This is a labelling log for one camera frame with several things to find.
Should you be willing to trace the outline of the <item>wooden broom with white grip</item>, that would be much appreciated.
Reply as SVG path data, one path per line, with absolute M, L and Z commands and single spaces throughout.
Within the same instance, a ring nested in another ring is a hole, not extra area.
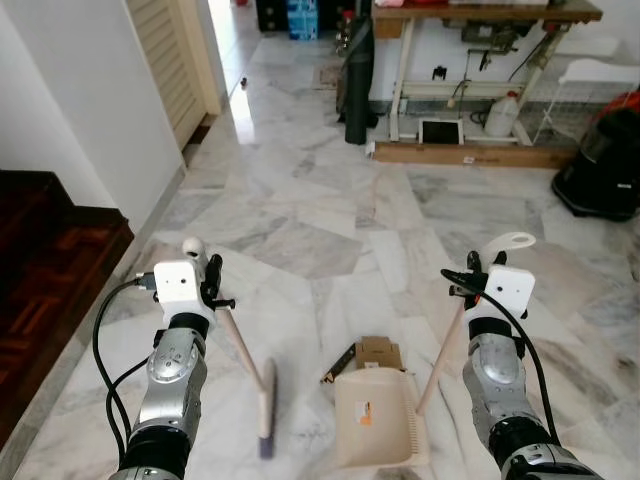
M 201 294 L 202 283 L 204 283 L 205 266 L 210 259 L 206 255 L 206 247 L 200 238 L 189 237 L 182 244 L 183 252 L 188 259 L 195 260 L 200 266 L 201 273 Z M 266 360 L 262 369 L 256 365 L 250 353 L 250 349 L 241 335 L 233 310 L 212 310 L 219 321 L 220 328 L 232 339 L 234 347 L 238 352 L 239 362 L 244 367 L 244 371 L 250 374 L 255 380 L 257 390 L 259 390 L 259 456 L 261 460 L 271 460 L 275 453 L 275 412 L 276 412 L 276 370 L 273 360 Z

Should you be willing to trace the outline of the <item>beige dustpan with wooden handle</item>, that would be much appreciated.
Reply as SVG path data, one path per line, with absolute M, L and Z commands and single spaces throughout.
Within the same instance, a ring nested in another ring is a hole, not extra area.
M 511 232 L 492 239 L 479 253 L 483 271 L 507 266 L 507 253 L 522 250 L 538 239 Z M 483 292 L 481 298 L 490 300 Z M 552 429 L 536 415 L 527 394 L 524 357 L 531 355 L 518 319 L 498 305 L 506 319 L 480 317 L 477 302 L 460 298 L 438 353 L 447 361 L 454 349 L 465 347 L 463 384 L 472 401 L 472 419 L 481 442 L 504 463 L 529 444 L 549 444 Z M 425 413 L 442 379 L 442 367 L 430 371 L 417 388 L 407 369 L 347 366 L 335 388 L 335 462 L 340 468 L 380 468 L 425 465 L 429 461 Z

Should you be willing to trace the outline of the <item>brown cardboard piece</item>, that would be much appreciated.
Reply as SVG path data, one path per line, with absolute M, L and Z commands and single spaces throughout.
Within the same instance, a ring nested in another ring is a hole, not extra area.
M 325 372 L 320 383 L 333 384 L 335 379 L 343 374 L 344 370 L 347 370 L 347 366 L 352 361 L 355 361 L 355 369 L 385 367 L 385 369 L 404 371 L 401 349 L 398 344 L 384 335 L 365 335 L 340 355 L 338 360 Z

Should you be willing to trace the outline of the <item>white framed tablet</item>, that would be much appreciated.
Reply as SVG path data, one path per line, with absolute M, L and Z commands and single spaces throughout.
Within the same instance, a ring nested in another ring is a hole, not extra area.
M 420 145 L 462 145 L 462 125 L 458 120 L 419 119 L 417 142 Z

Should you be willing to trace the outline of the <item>white plastic jug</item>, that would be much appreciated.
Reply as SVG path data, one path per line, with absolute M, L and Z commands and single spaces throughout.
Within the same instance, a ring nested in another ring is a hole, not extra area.
M 513 127 L 515 127 L 518 114 L 520 114 L 518 93 L 516 91 L 508 91 L 506 96 L 495 101 L 490 106 L 483 127 L 486 136 L 495 138 L 509 137 Z

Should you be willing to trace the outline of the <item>dark wooden step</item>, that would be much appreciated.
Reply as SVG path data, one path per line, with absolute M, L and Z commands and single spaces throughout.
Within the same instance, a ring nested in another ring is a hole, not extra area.
M 133 238 L 55 174 L 0 170 L 0 449 Z

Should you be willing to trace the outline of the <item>louvered wooden door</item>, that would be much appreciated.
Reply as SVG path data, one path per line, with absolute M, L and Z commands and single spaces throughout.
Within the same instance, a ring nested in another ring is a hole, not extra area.
M 206 0 L 124 0 L 175 142 L 187 146 L 205 116 L 220 111 L 207 29 Z

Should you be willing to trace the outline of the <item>red item on vacuum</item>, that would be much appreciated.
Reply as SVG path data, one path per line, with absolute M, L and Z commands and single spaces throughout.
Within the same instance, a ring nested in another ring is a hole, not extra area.
M 600 110 L 600 114 L 612 113 L 616 110 L 632 110 L 639 113 L 640 109 L 640 91 L 632 90 L 628 92 L 620 93 L 620 95 L 614 97 L 609 101 L 607 105 Z

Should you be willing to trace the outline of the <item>blue box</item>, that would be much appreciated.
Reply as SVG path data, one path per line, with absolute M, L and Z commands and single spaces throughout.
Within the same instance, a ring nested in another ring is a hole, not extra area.
M 317 0 L 285 0 L 288 35 L 294 41 L 314 41 L 319 37 Z

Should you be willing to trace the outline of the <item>wooden-top white-frame work table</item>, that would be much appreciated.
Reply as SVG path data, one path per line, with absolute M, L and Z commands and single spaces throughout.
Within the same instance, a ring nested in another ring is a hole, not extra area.
M 390 28 L 399 28 L 396 37 L 401 41 L 396 61 L 396 79 L 393 84 L 393 99 L 390 100 L 387 114 L 387 141 L 396 145 L 406 140 L 401 132 L 402 106 L 412 99 L 436 99 L 445 92 L 445 82 L 431 79 L 429 82 L 410 81 L 412 64 L 413 36 L 415 27 L 421 19 L 476 20 L 494 24 L 532 22 L 544 32 L 539 45 L 527 51 L 526 60 L 516 70 L 525 70 L 527 78 L 516 83 L 476 82 L 462 74 L 462 79 L 448 91 L 448 104 L 466 99 L 466 93 L 472 92 L 475 99 L 502 99 L 507 93 L 516 93 L 516 105 L 525 108 L 530 92 L 538 87 L 545 65 L 556 55 L 564 36 L 577 24 L 589 24 L 603 19 L 602 9 L 590 3 L 590 0 L 548 0 L 547 4 L 527 3 L 434 3 L 413 4 L 411 1 L 399 6 L 372 6 L 372 28 L 374 36 L 389 38 Z

